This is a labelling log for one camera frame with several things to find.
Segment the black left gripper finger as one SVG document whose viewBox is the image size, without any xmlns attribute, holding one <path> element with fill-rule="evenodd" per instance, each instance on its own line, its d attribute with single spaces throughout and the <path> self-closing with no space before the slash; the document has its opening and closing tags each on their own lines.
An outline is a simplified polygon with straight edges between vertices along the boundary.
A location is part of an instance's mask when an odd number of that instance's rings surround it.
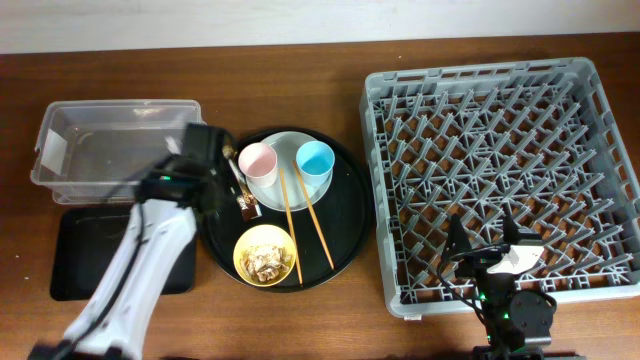
<svg viewBox="0 0 640 360">
<path fill-rule="evenodd" d="M 234 157 L 236 140 L 233 135 L 223 128 L 214 129 L 214 166 L 222 167 Z"/>
<path fill-rule="evenodd" d="M 235 190 L 226 172 L 210 170 L 212 208 L 220 210 L 227 202 L 234 199 Z"/>
</svg>

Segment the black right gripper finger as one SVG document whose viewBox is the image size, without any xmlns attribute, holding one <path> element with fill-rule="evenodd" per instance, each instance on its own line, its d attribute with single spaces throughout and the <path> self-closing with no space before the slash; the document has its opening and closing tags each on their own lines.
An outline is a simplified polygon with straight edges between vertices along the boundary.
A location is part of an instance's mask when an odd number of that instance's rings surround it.
<svg viewBox="0 0 640 360">
<path fill-rule="evenodd" d="M 465 227 L 462 225 L 461 217 L 457 214 L 451 216 L 449 221 L 449 232 L 442 252 L 444 260 L 455 261 L 472 250 Z"/>
<path fill-rule="evenodd" d="M 539 245 L 540 235 L 528 228 L 519 228 L 510 215 L 503 220 L 503 241 L 510 245 Z"/>
</svg>

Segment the brown gold snack wrapper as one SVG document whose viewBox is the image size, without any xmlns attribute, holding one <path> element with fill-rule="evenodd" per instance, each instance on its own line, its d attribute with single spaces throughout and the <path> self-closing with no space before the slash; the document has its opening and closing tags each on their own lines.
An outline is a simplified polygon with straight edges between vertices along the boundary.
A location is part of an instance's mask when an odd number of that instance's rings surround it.
<svg viewBox="0 0 640 360">
<path fill-rule="evenodd" d="M 236 197 L 236 201 L 240 206 L 243 220 L 249 221 L 261 217 L 262 212 L 257 199 L 249 190 L 247 181 L 235 161 L 235 155 L 236 152 L 228 163 L 240 189 L 240 194 Z"/>
</svg>

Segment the wooden chopstick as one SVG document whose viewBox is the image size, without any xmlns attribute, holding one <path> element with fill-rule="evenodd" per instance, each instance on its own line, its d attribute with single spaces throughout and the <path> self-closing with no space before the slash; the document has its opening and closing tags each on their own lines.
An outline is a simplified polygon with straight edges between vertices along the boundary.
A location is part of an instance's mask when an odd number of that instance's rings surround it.
<svg viewBox="0 0 640 360">
<path fill-rule="evenodd" d="M 293 166 L 294 172 L 296 174 L 296 178 L 298 180 L 298 183 L 299 183 L 299 186 L 301 188 L 302 194 L 303 194 L 304 199 L 306 201 L 307 209 L 308 209 L 308 211 L 310 213 L 310 216 L 311 216 L 312 222 L 314 224 L 316 233 L 317 233 L 317 235 L 319 237 L 319 240 L 320 240 L 321 245 L 323 247 L 325 256 L 326 256 L 327 261 L 329 263 L 329 266 L 330 266 L 331 270 L 335 270 L 335 265 L 334 265 L 334 262 L 333 262 L 333 258 L 331 256 L 330 250 L 329 250 L 328 245 L 326 243 L 326 240 L 325 240 L 325 237 L 324 237 L 324 233 L 323 233 L 322 228 L 320 226 L 320 223 L 318 221 L 316 212 L 314 210 L 314 207 L 313 207 L 313 204 L 311 202 L 311 199 L 310 199 L 310 197 L 308 195 L 308 192 L 307 192 L 305 183 L 303 181 L 301 172 L 300 172 L 295 160 L 292 160 L 292 166 Z"/>
<path fill-rule="evenodd" d="M 290 235 L 290 237 L 291 237 L 291 239 L 292 239 L 292 241 L 294 243 L 294 250 L 295 250 L 295 255 L 296 255 L 295 266 L 296 266 L 296 271 L 297 271 L 297 275 L 298 275 L 298 281 L 299 281 L 300 287 L 302 287 L 302 285 L 304 284 L 303 283 L 303 275 L 302 275 L 301 264 L 300 264 L 300 259 L 299 259 L 299 255 L 298 255 L 298 247 L 297 247 L 295 229 L 294 229 L 293 219 L 292 219 L 290 205 L 289 205 L 287 185 L 286 185 L 286 179 L 285 179 L 284 169 L 283 168 L 279 168 L 278 169 L 278 175 L 279 175 L 279 180 L 280 180 L 280 184 L 281 184 L 281 191 L 282 191 L 282 196 L 283 196 L 283 201 L 284 201 L 284 206 L 285 206 L 285 213 L 286 213 L 286 218 L 287 218 L 287 223 L 288 223 L 288 228 L 289 228 L 289 235 Z"/>
</svg>

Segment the yellow bowl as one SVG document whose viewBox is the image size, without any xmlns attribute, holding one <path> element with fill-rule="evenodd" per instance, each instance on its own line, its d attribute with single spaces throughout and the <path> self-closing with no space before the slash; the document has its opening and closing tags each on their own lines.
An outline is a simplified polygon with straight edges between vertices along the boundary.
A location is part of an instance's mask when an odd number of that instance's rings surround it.
<svg viewBox="0 0 640 360">
<path fill-rule="evenodd" d="M 241 257 L 249 247 L 258 245 L 275 245 L 285 248 L 292 255 L 289 272 L 268 283 L 258 283 L 246 275 L 241 268 Z M 270 287 L 282 282 L 296 267 L 295 259 L 294 243 L 289 233 L 274 225 L 257 225 L 245 231 L 236 242 L 233 251 L 233 263 L 238 275 L 247 283 L 257 287 Z"/>
</svg>

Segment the food scraps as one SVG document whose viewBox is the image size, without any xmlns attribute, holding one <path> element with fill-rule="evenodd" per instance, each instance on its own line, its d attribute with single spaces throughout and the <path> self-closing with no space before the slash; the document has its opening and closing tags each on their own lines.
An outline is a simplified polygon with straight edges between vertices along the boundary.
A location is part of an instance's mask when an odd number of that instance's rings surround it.
<svg viewBox="0 0 640 360">
<path fill-rule="evenodd" d="M 292 255 L 283 247 L 258 245 L 249 247 L 241 257 L 241 268 L 252 280 L 268 283 L 290 270 Z"/>
</svg>

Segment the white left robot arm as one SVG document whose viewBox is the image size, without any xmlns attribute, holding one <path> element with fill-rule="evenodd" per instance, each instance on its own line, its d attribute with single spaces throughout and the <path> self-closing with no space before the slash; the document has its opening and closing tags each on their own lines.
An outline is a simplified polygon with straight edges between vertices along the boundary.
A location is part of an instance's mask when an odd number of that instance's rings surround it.
<svg viewBox="0 0 640 360">
<path fill-rule="evenodd" d="M 159 296 L 200 223 L 231 199 L 225 129 L 186 128 L 182 148 L 147 167 L 134 187 L 129 222 L 89 302 L 56 345 L 32 359 L 139 359 Z"/>
</svg>

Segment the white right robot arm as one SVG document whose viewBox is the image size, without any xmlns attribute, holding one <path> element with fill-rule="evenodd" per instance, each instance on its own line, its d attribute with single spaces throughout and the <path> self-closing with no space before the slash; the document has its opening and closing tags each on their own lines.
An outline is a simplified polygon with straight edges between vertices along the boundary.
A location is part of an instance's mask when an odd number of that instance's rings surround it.
<svg viewBox="0 0 640 360">
<path fill-rule="evenodd" d="M 451 293 L 474 311 L 486 330 L 488 344 L 474 347 L 472 359 L 546 359 L 543 348 L 551 344 L 557 301 L 539 290 L 516 288 L 516 276 L 533 268 L 541 257 L 543 239 L 519 227 L 509 213 L 502 227 L 502 241 L 474 248 L 461 217 L 452 215 L 436 275 L 447 286 L 443 269 L 455 263 L 454 275 L 475 283 L 475 298 Z"/>
</svg>

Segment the grey dishwasher rack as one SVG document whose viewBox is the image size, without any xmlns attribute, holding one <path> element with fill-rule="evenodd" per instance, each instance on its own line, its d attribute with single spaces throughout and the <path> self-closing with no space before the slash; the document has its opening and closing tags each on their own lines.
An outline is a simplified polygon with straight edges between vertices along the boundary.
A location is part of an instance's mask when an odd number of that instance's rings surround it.
<svg viewBox="0 0 640 360">
<path fill-rule="evenodd" d="M 475 247 L 501 239 L 506 214 L 541 235 L 520 289 L 638 295 L 639 182 L 591 60 L 373 73 L 360 116 L 393 316 L 460 313 L 476 295 L 440 262 L 452 215 Z"/>
</svg>

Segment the pink cup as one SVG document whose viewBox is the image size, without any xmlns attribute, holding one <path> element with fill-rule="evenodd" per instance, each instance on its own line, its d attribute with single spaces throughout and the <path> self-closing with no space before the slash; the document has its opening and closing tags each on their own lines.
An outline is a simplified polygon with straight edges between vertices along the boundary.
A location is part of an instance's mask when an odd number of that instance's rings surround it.
<svg viewBox="0 0 640 360">
<path fill-rule="evenodd" d="M 262 142 L 246 146 L 238 157 L 241 172 L 251 183 L 261 188 L 272 186 L 276 182 L 277 165 L 276 151 Z"/>
</svg>

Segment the grey plate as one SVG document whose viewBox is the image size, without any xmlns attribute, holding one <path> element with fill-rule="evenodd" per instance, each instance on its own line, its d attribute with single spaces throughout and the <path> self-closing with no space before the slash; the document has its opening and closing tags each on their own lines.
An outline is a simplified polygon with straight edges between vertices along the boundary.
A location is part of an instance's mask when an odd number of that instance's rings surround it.
<svg viewBox="0 0 640 360">
<path fill-rule="evenodd" d="M 304 210 L 308 207 L 300 183 L 296 177 L 293 162 L 296 160 L 298 149 L 305 143 L 314 141 L 315 138 L 309 134 L 298 131 L 281 131 L 268 135 L 259 143 L 271 146 L 278 158 L 278 168 L 284 171 L 284 179 L 287 190 L 287 198 L 291 212 Z M 328 172 L 328 177 L 323 183 L 313 185 L 304 181 L 307 195 L 312 204 L 318 202 L 329 190 L 332 181 L 333 171 Z M 260 187 L 251 180 L 247 181 L 247 185 L 254 197 L 263 207 L 285 211 L 284 196 L 280 178 L 269 187 Z"/>
</svg>

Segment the black round tray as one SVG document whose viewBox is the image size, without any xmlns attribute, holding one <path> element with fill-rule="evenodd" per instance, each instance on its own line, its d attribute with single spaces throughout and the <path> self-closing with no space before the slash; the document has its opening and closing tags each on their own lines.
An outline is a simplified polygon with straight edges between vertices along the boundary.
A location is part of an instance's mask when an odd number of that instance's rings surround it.
<svg viewBox="0 0 640 360">
<path fill-rule="evenodd" d="M 344 270 L 369 238 L 375 216 L 371 185 L 365 169 L 335 139 L 310 129 L 281 127 L 249 136 L 241 140 L 239 146 L 244 148 L 281 131 L 309 134 L 315 140 L 328 144 L 336 157 L 329 190 L 313 204 L 335 270 L 329 266 L 308 209 L 291 212 L 304 284 L 300 287 L 298 276 L 292 273 L 282 282 L 266 289 L 268 292 L 291 293 L 321 285 Z M 238 275 L 233 263 L 233 250 L 240 236 L 257 225 L 275 225 L 285 231 L 289 229 L 285 211 L 263 207 L 260 202 L 259 205 L 262 216 L 253 220 L 244 221 L 239 205 L 231 200 L 216 214 L 202 221 L 201 239 L 205 248 L 230 277 L 242 284 L 247 282 Z"/>
</svg>

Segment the clear plastic bin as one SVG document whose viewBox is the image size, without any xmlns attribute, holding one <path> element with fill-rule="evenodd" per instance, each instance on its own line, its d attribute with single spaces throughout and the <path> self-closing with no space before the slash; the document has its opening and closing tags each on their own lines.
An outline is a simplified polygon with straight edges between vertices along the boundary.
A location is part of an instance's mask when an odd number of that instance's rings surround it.
<svg viewBox="0 0 640 360">
<path fill-rule="evenodd" d="M 201 124 L 194 100 L 84 100 L 51 103 L 37 137 L 31 181 L 62 205 L 129 202 L 148 168 L 178 153 L 185 128 Z"/>
</svg>

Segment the blue cup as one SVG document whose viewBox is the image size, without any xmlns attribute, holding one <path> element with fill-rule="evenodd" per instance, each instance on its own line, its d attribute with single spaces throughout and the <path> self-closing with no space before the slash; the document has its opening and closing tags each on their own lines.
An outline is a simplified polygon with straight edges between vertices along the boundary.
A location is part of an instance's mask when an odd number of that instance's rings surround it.
<svg viewBox="0 0 640 360">
<path fill-rule="evenodd" d="M 328 144 L 314 140 L 304 143 L 297 150 L 295 161 L 304 183 L 320 186 L 332 173 L 335 154 Z"/>
</svg>

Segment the black rectangular tray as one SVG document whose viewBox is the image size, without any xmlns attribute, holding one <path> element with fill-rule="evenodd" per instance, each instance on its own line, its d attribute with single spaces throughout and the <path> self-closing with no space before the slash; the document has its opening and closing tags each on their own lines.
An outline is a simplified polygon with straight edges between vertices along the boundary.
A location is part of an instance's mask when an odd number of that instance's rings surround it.
<svg viewBox="0 0 640 360">
<path fill-rule="evenodd" d="M 93 295 L 124 236 L 130 210 L 129 205 L 80 207 L 62 216 L 51 298 L 75 301 Z"/>
</svg>

